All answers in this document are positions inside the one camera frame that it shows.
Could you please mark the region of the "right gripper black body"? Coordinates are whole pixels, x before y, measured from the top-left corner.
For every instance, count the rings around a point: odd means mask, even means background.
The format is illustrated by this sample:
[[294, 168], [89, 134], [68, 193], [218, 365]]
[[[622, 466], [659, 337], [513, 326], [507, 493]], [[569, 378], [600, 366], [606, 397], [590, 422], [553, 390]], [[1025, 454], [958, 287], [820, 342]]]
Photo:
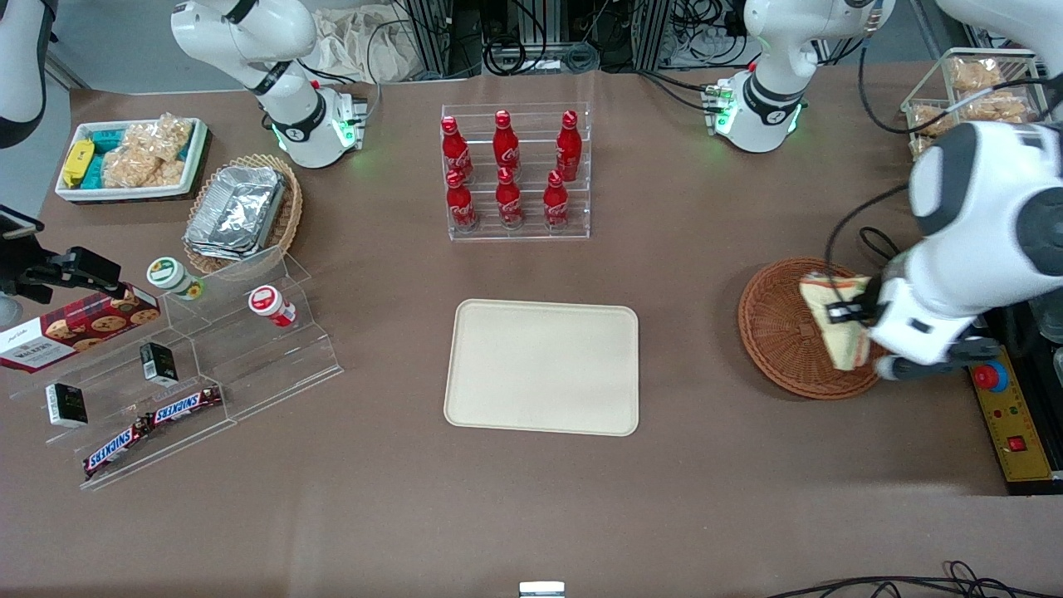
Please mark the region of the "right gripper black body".
[[61, 269], [52, 262], [58, 253], [46, 250], [35, 236], [1, 241], [1, 287], [4, 295], [49, 304], [50, 281], [61, 279]]

